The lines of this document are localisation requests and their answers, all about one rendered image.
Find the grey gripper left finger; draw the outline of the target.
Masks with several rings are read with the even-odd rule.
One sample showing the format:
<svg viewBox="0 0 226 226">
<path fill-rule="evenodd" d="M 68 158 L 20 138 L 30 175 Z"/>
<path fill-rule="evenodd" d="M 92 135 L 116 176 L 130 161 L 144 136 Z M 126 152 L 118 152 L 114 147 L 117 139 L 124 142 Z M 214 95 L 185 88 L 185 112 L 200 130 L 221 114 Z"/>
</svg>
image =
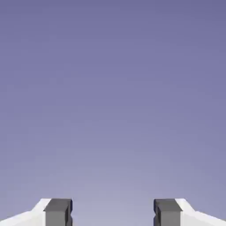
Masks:
<svg viewBox="0 0 226 226">
<path fill-rule="evenodd" d="M 30 211 L 0 220 L 0 226 L 73 226 L 73 201 L 42 198 Z"/>
</svg>

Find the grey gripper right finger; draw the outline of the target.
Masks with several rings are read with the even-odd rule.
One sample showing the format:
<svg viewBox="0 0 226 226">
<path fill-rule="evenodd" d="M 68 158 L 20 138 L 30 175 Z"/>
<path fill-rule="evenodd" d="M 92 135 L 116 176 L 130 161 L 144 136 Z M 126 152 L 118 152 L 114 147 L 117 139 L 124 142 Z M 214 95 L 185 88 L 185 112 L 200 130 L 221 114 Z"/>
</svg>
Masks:
<svg viewBox="0 0 226 226">
<path fill-rule="evenodd" d="M 184 198 L 154 199 L 153 226 L 226 226 L 222 220 L 196 211 Z"/>
</svg>

